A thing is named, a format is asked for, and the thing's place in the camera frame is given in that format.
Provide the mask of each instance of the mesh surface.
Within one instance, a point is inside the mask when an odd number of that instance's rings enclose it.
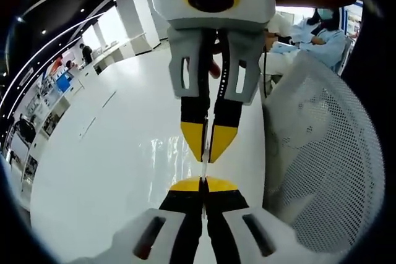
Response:
[[[372,224],[384,193],[381,149],[356,96],[300,55],[265,102],[265,132],[265,208],[305,247],[347,252]]]

